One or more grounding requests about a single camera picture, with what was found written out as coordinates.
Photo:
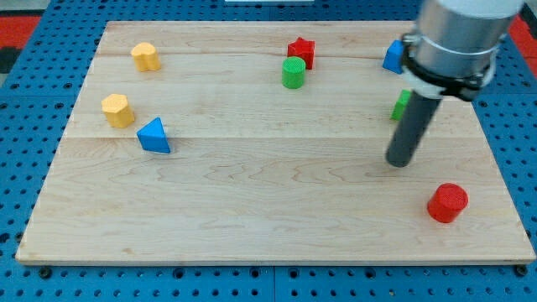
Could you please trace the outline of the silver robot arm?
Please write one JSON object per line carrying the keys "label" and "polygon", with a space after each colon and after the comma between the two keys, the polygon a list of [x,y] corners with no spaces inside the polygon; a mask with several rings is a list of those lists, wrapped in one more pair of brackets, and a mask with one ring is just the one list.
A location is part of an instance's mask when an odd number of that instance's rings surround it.
{"label": "silver robot arm", "polygon": [[418,96],[471,102],[492,81],[496,58],[524,0],[425,0],[401,37],[403,77]]}

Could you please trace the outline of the blue block behind arm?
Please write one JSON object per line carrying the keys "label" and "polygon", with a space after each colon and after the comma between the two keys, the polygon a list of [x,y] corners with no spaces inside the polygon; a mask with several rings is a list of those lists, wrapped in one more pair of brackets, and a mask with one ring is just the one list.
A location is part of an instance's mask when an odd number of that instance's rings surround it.
{"label": "blue block behind arm", "polygon": [[394,40],[392,44],[387,48],[386,54],[383,59],[382,67],[385,70],[389,70],[395,74],[401,75],[403,73],[401,66],[401,57],[404,51],[404,46],[400,40]]}

